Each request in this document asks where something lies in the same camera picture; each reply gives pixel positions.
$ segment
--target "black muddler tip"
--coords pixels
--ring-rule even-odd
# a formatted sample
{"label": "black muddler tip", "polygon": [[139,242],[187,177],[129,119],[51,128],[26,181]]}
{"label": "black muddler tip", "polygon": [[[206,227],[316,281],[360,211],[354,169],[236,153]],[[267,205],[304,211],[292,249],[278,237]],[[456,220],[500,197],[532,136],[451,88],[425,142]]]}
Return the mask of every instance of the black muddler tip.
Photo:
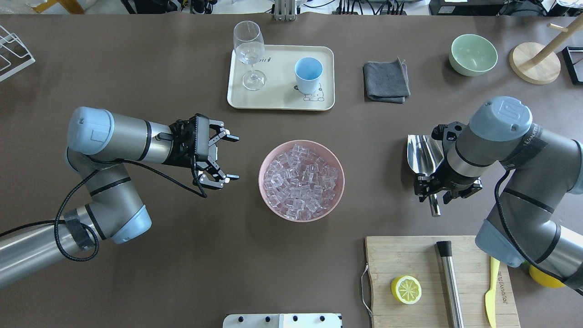
{"label": "black muddler tip", "polygon": [[436,245],[441,257],[451,256],[451,240],[443,240],[437,242]]}

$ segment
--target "tabletop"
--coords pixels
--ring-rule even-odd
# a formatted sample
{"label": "tabletop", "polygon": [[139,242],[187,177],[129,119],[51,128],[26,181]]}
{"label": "tabletop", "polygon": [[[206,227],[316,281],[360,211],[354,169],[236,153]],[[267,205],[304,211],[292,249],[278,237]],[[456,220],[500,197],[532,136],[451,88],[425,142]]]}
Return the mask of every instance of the tabletop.
{"label": "tabletop", "polygon": [[[267,44],[326,46],[334,52],[336,102],[323,112],[229,106],[234,25],[257,22]],[[405,161],[408,134],[466,123],[489,98],[530,107],[534,122],[583,139],[583,92],[564,65],[551,84],[516,76],[507,55],[523,42],[548,43],[547,23],[572,18],[335,16],[301,14],[294,22],[252,15],[2,16],[36,62],[0,83],[0,231],[50,219],[80,180],[64,163],[66,129],[79,106],[161,124],[202,113],[222,120],[236,143],[219,144],[219,164],[240,175],[223,190],[196,197],[146,170],[128,167],[153,225],[130,242],[101,243],[87,263],[63,260],[0,291],[0,327],[220,327],[229,313],[334,312],[344,327],[368,327],[360,275],[371,235],[475,235],[503,174],[493,165],[484,190],[441,207],[432,218],[413,194]],[[498,51],[490,72],[469,78],[448,63],[451,41],[474,33]],[[564,46],[580,46],[575,34]],[[363,64],[405,60],[411,96],[404,104],[366,98]],[[328,147],[346,188],[325,218],[298,224],[276,216],[258,190],[264,157],[309,139]],[[189,170],[153,165],[189,183]],[[69,202],[90,202],[81,189]],[[566,195],[553,219],[583,232],[583,202]],[[577,327],[583,299],[546,289],[510,269],[523,327]]]}

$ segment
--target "green bowl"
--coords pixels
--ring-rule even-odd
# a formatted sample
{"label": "green bowl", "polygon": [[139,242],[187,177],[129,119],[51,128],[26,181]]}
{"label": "green bowl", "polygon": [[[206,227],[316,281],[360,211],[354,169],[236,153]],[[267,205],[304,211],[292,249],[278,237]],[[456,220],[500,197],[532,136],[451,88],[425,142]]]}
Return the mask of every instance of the green bowl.
{"label": "green bowl", "polygon": [[455,38],[449,51],[449,63],[456,72],[477,76],[491,70],[498,62],[498,53],[491,42],[475,34]]}

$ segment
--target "pink bowl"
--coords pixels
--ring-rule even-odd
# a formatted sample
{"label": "pink bowl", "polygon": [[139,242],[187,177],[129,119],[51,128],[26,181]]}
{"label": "pink bowl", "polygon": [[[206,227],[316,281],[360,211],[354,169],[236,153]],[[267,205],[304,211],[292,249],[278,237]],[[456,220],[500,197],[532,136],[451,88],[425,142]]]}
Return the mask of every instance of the pink bowl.
{"label": "pink bowl", "polygon": [[[273,162],[273,159],[276,158],[279,154],[284,153],[292,149],[293,145],[298,144],[302,145],[306,148],[309,148],[311,151],[317,153],[321,158],[324,158],[329,166],[332,166],[338,170],[338,178],[336,180],[336,187],[334,187],[335,196],[330,203],[330,208],[324,211],[320,216],[313,217],[309,220],[294,220],[278,213],[274,208],[269,205],[267,194],[265,193],[265,188],[263,187],[263,181],[265,172],[268,170],[269,165]],[[309,140],[292,140],[288,141],[284,144],[277,146],[274,150],[272,150],[267,157],[263,160],[261,164],[261,168],[259,168],[259,192],[261,193],[261,197],[263,197],[263,201],[278,216],[293,222],[311,222],[321,219],[328,215],[328,213],[332,212],[332,210],[338,205],[340,198],[342,198],[342,194],[344,193],[344,170],[342,170],[342,165],[338,158],[330,151],[330,149],[322,146],[321,144],[309,141]]]}

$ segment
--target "lemon half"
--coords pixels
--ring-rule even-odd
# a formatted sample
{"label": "lemon half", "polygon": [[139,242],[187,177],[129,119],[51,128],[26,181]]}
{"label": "lemon half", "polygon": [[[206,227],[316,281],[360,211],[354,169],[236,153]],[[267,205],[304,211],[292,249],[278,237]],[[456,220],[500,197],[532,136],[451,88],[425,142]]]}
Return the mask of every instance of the lemon half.
{"label": "lemon half", "polygon": [[400,275],[391,282],[391,292],[397,301],[415,304],[421,298],[421,284],[410,275]]}
{"label": "lemon half", "polygon": [[535,268],[534,266],[528,267],[528,273],[531,275],[532,279],[538,282],[540,285],[550,288],[561,288],[565,287],[565,285],[560,282],[558,279],[555,279],[548,274],[540,271],[539,269]]}

